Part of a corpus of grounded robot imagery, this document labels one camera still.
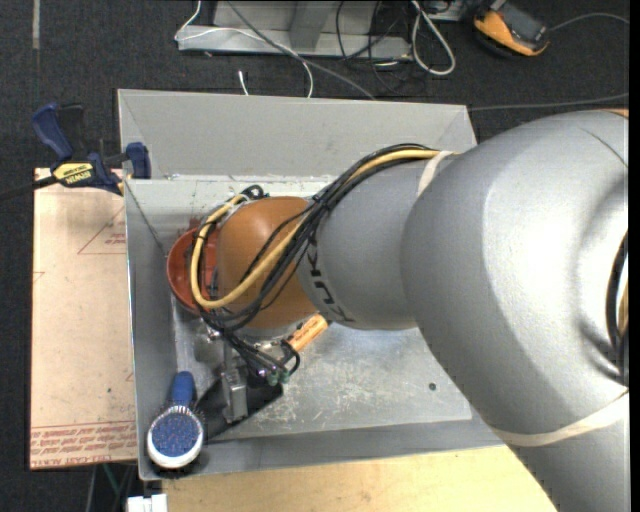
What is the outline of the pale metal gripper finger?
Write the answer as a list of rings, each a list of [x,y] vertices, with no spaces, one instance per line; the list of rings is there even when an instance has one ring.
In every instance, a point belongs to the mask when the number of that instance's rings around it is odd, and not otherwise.
[[[225,407],[223,417],[227,423],[235,423],[248,416],[246,378],[239,370],[226,371],[221,379]]]

